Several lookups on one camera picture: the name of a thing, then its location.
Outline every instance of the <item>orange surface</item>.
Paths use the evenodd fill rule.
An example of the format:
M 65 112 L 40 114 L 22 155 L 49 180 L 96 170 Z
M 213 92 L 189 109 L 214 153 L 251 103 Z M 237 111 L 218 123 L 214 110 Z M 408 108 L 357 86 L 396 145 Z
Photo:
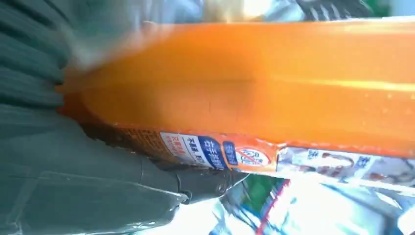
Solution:
M 414 42 L 415 23 L 202 24 L 59 90 L 80 122 L 415 158 Z

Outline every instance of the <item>white label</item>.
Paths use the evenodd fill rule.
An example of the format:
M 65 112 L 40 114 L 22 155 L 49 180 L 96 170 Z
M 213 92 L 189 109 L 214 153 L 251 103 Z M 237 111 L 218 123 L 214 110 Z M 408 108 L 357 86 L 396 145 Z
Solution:
M 160 132 L 160 136 L 175 157 L 180 158 L 184 163 L 193 162 L 192 155 L 186 149 L 186 145 L 179 134 Z
M 206 159 L 203 150 L 200 146 L 199 138 L 197 136 L 180 135 L 190 155 L 195 163 L 198 165 L 205 165 L 212 167 Z
M 183 163 L 212 167 L 203 154 L 197 136 L 165 132 L 160 132 L 160 136 L 170 152 Z

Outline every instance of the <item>packaging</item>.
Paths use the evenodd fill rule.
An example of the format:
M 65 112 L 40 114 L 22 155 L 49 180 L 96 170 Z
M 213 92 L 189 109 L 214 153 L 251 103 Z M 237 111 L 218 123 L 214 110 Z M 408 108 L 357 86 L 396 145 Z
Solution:
M 60 112 L 171 163 L 412 190 L 413 22 L 182 26 L 68 78 Z

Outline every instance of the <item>product label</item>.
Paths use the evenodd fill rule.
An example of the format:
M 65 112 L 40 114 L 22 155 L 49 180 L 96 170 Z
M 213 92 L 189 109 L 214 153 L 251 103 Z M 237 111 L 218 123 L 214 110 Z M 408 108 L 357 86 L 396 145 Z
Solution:
M 312 173 L 392 190 L 414 188 L 415 192 L 415 160 L 409 159 L 286 147 L 278 153 L 277 172 L 282 177 Z
M 211 137 L 160 132 L 171 154 L 184 164 L 227 168 L 221 145 Z
M 227 168 L 223 159 L 220 143 L 215 139 L 207 136 L 200 136 L 199 142 L 202 144 L 202 150 L 209 163 L 216 169 Z

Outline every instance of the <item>blue label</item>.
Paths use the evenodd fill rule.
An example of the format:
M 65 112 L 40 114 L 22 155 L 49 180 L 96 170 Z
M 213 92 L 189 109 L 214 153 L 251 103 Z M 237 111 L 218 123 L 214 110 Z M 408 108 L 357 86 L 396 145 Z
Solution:
M 216 169 L 227 168 L 220 144 L 207 136 L 199 136 L 200 146 L 207 161 Z
M 223 142 L 223 149 L 225 150 L 225 156 L 230 165 L 238 165 L 238 160 L 236 159 L 235 144 L 230 141 Z

